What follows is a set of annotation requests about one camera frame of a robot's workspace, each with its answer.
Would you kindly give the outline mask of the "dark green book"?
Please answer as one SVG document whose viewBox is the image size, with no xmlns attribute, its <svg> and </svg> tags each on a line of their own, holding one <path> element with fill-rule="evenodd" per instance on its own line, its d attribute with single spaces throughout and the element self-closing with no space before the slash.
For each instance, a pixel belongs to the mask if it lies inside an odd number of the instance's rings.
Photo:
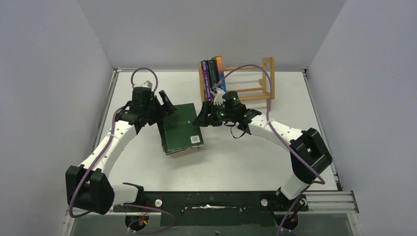
<svg viewBox="0 0 417 236">
<path fill-rule="evenodd" d="M 177 109 L 175 113 L 157 124 L 166 155 L 204 145 L 200 127 L 193 125 L 193 121 L 197 118 L 194 104 L 180 104 L 175 108 Z"/>
</svg>

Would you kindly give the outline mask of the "Little Women book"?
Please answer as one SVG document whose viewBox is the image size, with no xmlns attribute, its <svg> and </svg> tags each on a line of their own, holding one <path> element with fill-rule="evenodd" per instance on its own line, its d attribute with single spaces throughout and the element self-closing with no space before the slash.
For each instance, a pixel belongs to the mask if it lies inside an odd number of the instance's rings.
<svg viewBox="0 0 417 236">
<path fill-rule="evenodd" d="M 211 87 L 213 88 L 219 82 L 216 60 L 215 59 L 209 59 L 208 60 L 208 67 L 209 67 Z"/>
</svg>

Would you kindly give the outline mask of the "Jane Eyre book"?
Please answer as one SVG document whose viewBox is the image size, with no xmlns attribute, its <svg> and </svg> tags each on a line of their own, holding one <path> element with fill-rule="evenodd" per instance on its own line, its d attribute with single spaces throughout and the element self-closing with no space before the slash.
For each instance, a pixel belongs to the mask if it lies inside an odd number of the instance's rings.
<svg viewBox="0 0 417 236">
<path fill-rule="evenodd" d="M 227 89 L 226 89 L 226 83 L 225 83 L 225 81 L 224 81 L 224 65 L 223 65 L 223 58 L 222 58 L 222 56 L 215 56 L 214 58 L 213 58 L 214 60 L 215 60 L 215 62 L 216 62 L 216 71 L 217 71 L 217 78 L 218 78 L 218 80 L 217 80 L 217 82 L 218 83 L 220 83 L 219 84 L 219 88 L 221 88 L 223 91 L 227 91 Z"/>
</svg>

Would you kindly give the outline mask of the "purple comic book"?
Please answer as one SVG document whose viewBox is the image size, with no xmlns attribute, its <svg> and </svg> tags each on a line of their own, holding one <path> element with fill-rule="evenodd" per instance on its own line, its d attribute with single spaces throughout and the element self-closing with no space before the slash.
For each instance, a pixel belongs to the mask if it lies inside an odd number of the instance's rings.
<svg viewBox="0 0 417 236">
<path fill-rule="evenodd" d="M 203 72 L 203 81 L 204 81 L 204 87 L 206 92 L 207 101 L 212 101 L 212 94 L 211 94 L 211 86 L 210 86 L 210 76 L 209 76 L 209 67 L 208 67 L 208 61 L 202 60 L 201 61 L 201 67 Z"/>
</svg>

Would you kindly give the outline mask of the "wooden book rack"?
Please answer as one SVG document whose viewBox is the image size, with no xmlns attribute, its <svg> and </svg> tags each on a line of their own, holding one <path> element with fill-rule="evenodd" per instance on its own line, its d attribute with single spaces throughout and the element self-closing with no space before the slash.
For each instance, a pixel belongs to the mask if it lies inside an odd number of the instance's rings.
<svg viewBox="0 0 417 236">
<path fill-rule="evenodd" d="M 261 102 L 270 107 L 275 98 L 275 58 L 264 57 L 259 64 L 224 65 L 224 81 L 228 91 L 236 91 L 242 102 Z M 201 100 L 207 101 L 201 62 L 198 65 Z"/>
</svg>

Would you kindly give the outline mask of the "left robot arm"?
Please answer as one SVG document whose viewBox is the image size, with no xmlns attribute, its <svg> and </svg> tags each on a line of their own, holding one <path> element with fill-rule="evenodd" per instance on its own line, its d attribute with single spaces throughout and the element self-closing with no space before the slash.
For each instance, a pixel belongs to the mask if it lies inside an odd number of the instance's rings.
<svg viewBox="0 0 417 236">
<path fill-rule="evenodd" d="M 176 108 L 165 91 L 156 95 L 148 87 L 135 87 L 132 99 L 113 114 L 111 128 L 95 150 L 78 166 L 71 165 L 65 173 L 69 214 L 73 209 L 106 214 L 111 207 L 140 200 L 143 187 L 131 183 L 112 186 L 108 176 L 125 147 L 146 125 L 160 123 L 174 114 Z"/>
</svg>

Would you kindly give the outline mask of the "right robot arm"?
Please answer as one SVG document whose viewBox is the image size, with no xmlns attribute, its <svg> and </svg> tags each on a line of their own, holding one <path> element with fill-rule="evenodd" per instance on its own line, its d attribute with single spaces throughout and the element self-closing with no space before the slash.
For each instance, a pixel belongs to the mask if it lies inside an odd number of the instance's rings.
<svg viewBox="0 0 417 236">
<path fill-rule="evenodd" d="M 204 101 L 194 126 L 222 126 L 231 122 L 245 134 L 264 138 L 289 151 L 292 174 L 278 188 L 277 205 L 284 210 L 296 204 L 296 197 L 316 179 L 323 183 L 321 173 L 333 162 L 320 133 L 314 129 L 301 130 L 283 125 L 260 111 L 241 103 L 237 92 L 219 91 L 216 102 Z"/>
</svg>

